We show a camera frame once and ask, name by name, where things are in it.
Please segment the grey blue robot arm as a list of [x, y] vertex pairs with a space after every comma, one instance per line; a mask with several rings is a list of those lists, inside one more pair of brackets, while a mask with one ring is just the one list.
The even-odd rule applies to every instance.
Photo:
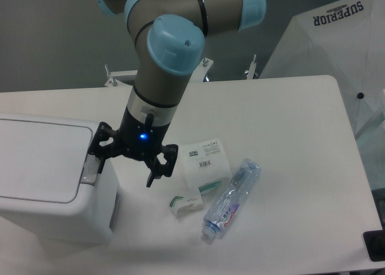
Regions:
[[178, 146], [163, 145], [206, 37], [263, 21], [266, 0], [96, 0], [104, 13], [123, 14], [140, 66], [121, 124], [100, 123], [89, 153], [142, 161], [147, 184], [172, 175]]

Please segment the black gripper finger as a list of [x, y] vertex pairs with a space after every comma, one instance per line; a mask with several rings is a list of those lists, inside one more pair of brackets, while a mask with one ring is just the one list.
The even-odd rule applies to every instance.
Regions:
[[113, 130], [106, 122], [100, 122], [87, 153], [97, 159], [97, 173], [102, 173], [106, 160], [123, 154], [118, 131]]
[[146, 187], [151, 187], [155, 179], [163, 176], [170, 177], [173, 173], [179, 146], [176, 144], [161, 145], [159, 149], [146, 155], [146, 166], [150, 170], [147, 178]]

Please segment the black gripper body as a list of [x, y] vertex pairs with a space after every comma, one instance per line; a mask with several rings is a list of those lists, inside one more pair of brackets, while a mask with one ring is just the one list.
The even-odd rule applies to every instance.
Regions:
[[163, 145], [170, 124], [155, 126], [155, 112], [150, 110], [144, 121], [136, 119], [126, 108], [115, 136], [115, 149], [128, 158], [144, 161], [160, 153], [173, 151], [173, 145]]

